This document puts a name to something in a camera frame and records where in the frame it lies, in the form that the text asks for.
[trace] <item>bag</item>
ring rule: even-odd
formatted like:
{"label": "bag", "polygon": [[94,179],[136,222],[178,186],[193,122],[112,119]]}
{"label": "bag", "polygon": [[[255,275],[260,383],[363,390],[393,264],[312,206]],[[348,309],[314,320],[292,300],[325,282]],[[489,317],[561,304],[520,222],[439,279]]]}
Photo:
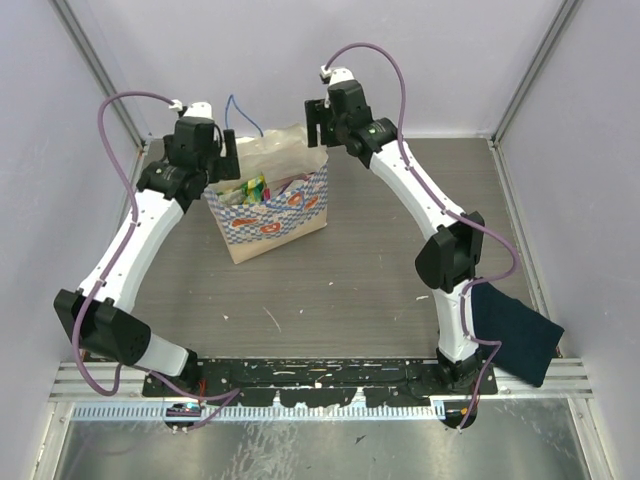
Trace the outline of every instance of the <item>bag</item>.
{"label": "bag", "polygon": [[[268,130],[237,142],[240,180],[204,192],[233,262],[238,264],[327,225],[327,152],[308,148],[301,125]],[[219,194],[264,177],[272,197],[260,203],[225,205]]]}

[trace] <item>white paint stain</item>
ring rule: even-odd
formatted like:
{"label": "white paint stain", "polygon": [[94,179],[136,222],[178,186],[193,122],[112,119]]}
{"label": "white paint stain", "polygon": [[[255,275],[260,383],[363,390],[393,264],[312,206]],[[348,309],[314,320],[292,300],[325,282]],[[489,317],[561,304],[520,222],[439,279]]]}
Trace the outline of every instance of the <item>white paint stain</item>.
{"label": "white paint stain", "polygon": [[267,307],[262,307],[262,309],[267,312],[267,315],[269,315],[271,317],[271,320],[273,320],[273,323],[276,324],[276,327],[278,327],[278,331],[280,333],[282,333],[282,329],[280,328],[280,324],[278,323],[278,321],[275,319],[275,317],[273,315],[271,315],[271,312],[269,310],[267,310]]}

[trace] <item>blue and white checkered pattern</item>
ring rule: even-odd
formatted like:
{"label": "blue and white checkered pattern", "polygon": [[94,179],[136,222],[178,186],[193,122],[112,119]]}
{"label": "blue and white checkered pattern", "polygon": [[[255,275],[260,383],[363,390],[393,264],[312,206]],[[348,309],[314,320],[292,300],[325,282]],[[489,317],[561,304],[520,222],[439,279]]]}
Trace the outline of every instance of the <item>blue and white checkered pattern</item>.
{"label": "blue and white checkered pattern", "polygon": [[[291,233],[327,208],[329,183],[327,165],[311,175],[300,188],[254,205],[226,206],[218,195],[207,188],[204,196],[209,208],[224,230],[229,245],[278,238]],[[300,201],[290,205],[289,200],[300,195]],[[306,208],[317,198],[313,206]],[[234,220],[256,220],[255,223],[233,226]]]}

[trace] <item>black cloth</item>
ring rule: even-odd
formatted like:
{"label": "black cloth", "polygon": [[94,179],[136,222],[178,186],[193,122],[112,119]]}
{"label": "black cloth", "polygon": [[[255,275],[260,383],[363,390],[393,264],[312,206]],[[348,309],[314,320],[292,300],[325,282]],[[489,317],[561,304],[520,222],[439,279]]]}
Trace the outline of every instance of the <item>black cloth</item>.
{"label": "black cloth", "polygon": [[[476,337],[502,341],[493,362],[540,387],[564,329],[489,283],[473,287],[471,309]],[[480,348],[485,358],[494,349],[491,345]]]}

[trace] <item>cable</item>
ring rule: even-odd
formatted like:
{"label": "cable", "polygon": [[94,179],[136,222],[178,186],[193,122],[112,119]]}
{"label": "cable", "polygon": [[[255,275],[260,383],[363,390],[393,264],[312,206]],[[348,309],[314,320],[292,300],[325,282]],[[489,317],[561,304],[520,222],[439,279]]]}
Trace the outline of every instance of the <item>cable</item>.
{"label": "cable", "polygon": [[406,109],[406,105],[407,105],[407,89],[406,89],[406,85],[404,82],[404,76],[402,75],[402,71],[400,70],[400,66],[398,65],[398,63],[396,62],[396,60],[391,56],[391,54],[389,54],[389,52],[387,52],[386,50],[384,50],[383,48],[374,45],[373,43],[368,43],[368,42],[357,42],[357,43],[352,43],[349,44],[343,48],[341,48],[340,50],[338,50],[336,53],[334,53],[331,58],[329,58],[329,60],[327,61],[325,68],[329,68],[333,62],[340,56],[342,55],[344,52],[354,49],[354,48],[368,48],[370,50],[375,50],[376,52],[382,54],[388,61],[389,63],[391,63],[391,65],[393,66],[393,69],[396,72],[396,75],[398,76],[398,81],[400,82],[400,113],[398,116],[398,148],[400,149],[400,155],[402,156],[402,159],[405,163],[405,165],[407,166],[407,168],[409,169],[409,171],[411,172],[411,175],[416,179],[416,181],[420,184],[420,186],[424,189],[424,191],[429,195],[429,197],[431,197],[431,199],[435,202],[436,205],[438,205],[438,207],[442,210],[443,213],[445,213],[446,215],[448,215],[449,217],[455,219],[458,222],[464,223],[465,225],[468,225],[476,230],[481,231],[482,233],[484,233],[485,235],[493,238],[494,240],[498,241],[499,243],[501,243],[511,254],[511,258],[513,260],[513,263],[511,265],[511,268],[509,270],[507,270],[506,272],[500,274],[500,275],[495,275],[493,277],[488,277],[488,278],[477,278],[471,282],[469,282],[467,285],[465,285],[465,287],[462,289],[462,292],[460,293],[461,296],[461,300],[460,300],[460,317],[461,317],[461,322],[462,322],[462,331],[464,332],[465,336],[469,337],[473,342],[477,343],[478,345],[488,345],[488,346],[493,346],[494,349],[491,352],[491,354],[489,355],[489,357],[487,358],[487,360],[485,361],[484,365],[482,366],[482,368],[480,369],[480,373],[478,375],[478,380],[476,381],[476,386],[473,389],[473,395],[471,397],[471,403],[470,403],[470,407],[467,409],[467,413],[464,416],[464,418],[462,419],[462,422],[460,423],[460,426],[458,428],[462,429],[464,427],[464,425],[466,424],[469,415],[471,414],[471,411],[473,410],[473,406],[476,403],[476,400],[478,398],[478,394],[480,391],[480,384],[482,383],[482,379],[484,378],[484,375],[487,371],[487,368],[489,367],[489,365],[491,364],[491,361],[494,359],[494,357],[496,356],[496,354],[498,353],[498,350],[500,350],[500,347],[502,346],[502,342],[499,340],[482,340],[479,338],[474,337],[473,335],[471,335],[469,333],[469,329],[467,327],[467,320],[466,320],[466,316],[465,316],[465,305],[466,305],[466,298],[465,295],[469,292],[469,290],[474,287],[475,285],[479,285],[481,283],[487,283],[487,282],[496,282],[498,280],[502,280],[506,277],[508,277],[509,275],[511,275],[513,272],[516,271],[516,269],[518,268],[519,264],[520,264],[520,257],[518,256],[518,251],[515,249],[515,247],[513,245],[511,245],[511,243],[509,243],[509,241],[507,239],[505,239],[504,237],[502,237],[500,234],[476,223],[473,222],[471,220],[469,220],[468,218],[465,218],[461,215],[458,215],[455,212],[452,212],[451,210],[448,210],[446,208],[446,205],[444,204],[444,202],[442,202],[442,200],[440,200],[440,198],[438,198],[438,196],[433,192],[433,190],[431,190],[431,188],[429,188],[429,185],[427,185],[427,183],[425,182],[425,180],[420,176],[420,174],[415,170],[415,168],[411,165],[411,161],[409,160],[409,155],[407,154],[407,151],[405,149],[404,146],[404,137],[402,134],[403,131],[403,127],[404,127],[404,114],[405,114],[405,109]]}
{"label": "cable", "polygon": [[240,115],[242,115],[251,125],[253,125],[254,127],[256,127],[256,129],[258,130],[258,132],[260,132],[260,136],[264,137],[264,132],[262,131],[262,129],[260,128],[260,125],[258,125],[256,122],[254,122],[249,115],[247,115],[246,113],[244,113],[242,111],[242,109],[238,106],[238,104],[236,103],[236,97],[235,95],[232,93],[231,95],[229,95],[229,98],[227,99],[227,105],[224,107],[224,128],[226,128],[227,130],[229,129],[229,108],[231,108],[231,103],[233,102],[233,106],[236,108],[236,110],[238,111],[238,113]]}
{"label": "cable", "polygon": [[[131,183],[129,182],[129,179],[127,178],[127,175],[122,169],[122,166],[118,162],[118,159],[116,158],[116,155],[113,152],[113,149],[111,148],[111,144],[109,142],[109,139],[107,138],[107,134],[104,126],[104,113],[107,107],[111,105],[113,102],[115,102],[116,100],[119,100],[125,97],[148,97],[148,98],[154,98],[156,100],[160,100],[162,102],[167,103],[168,105],[173,105],[172,100],[168,99],[167,97],[163,97],[162,95],[158,95],[150,92],[130,91],[130,92],[117,93],[115,95],[110,96],[109,98],[105,99],[102,102],[102,104],[100,105],[100,108],[98,109],[98,132],[100,133],[100,139],[102,140],[102,144],[104,145],[104,148],[107,152],[107,156],[109,157],[109,160],[113,165],[113,168],[118,174],[118,177],[120,178],[120,181],[122,182],[122,185],[124,186],[127,192],[127,197],[129,199],[129,202],[131,203],[131,222],[129,224],[129,228],[127,229],[127,232],[125,233],[122,241],[120,242],[120,245],[118,245],[118,248],[114,252],[113,256],[111,257],[111,259],[109,260],[105,268],[102,270],[102,273],[98,277],[98,280],[96,280],[95,285],[93,286],[93,288],[91,289],[91,291],[89,292],[85,300],[82,302],[82,306],[80,307],[80,311],[78,312],[75,324],[73,326],[73,333],[71,335],[71,345],[73,347],[73,356],[76,362],[76,366],[78,367],[78,371],[80,372],[80,375],[82,375],[82,378],[84,378],[87,384],[95,392],[106,397],[113,396],[118,392],[118,388],[120,387],[120,373],[122,371],[122,364],[118,364],[118,366],[116,367],[115,378],[113,381],[112,389],[107,390],[101,387],[98,384],[98,382],[96,382],[95,379],[91,376],[91,374],[87,370],[87,367],[82,361],[82,357],[80,355],[80,332],[82,330],[82,323],[84,322],[85,316],[87,314],[87,310],[89,309],[89,305],[91,305],[91,302],[95,299],[95,296],[97,295],[100,288],[102,288],[102,286],[106,283],[109,273],[111,272],[114,265],[122,255],[122,252],[125,250],[127,244],[129,243],[129,240],[131,240],[131,237],[133,236],[133,233],[135,232],[135,229],[138,223],[139,209],[138,209],[138,202],[136,201],[136,197],[135,197],[135,192],[133,190]],[[217,395],[214,397],[201,397],[197,395],[192,395],[175,386],[169,380],[164,378],[164,376],[162,376],[161,374],[157,372],[149,371],[149,370],[145,370],[145,371],[150,375],[153,375],[155,378],[159,379],[162,383],[164,383],[166,386],[171,388],[174,392],[178,393],[179,395],[192,398],[194,400],[214,401],[214,400],[223,400],[223,399],[233,399],[239,392],[239,390],[236,389],[229,393],[225,393],[223,395]]]}

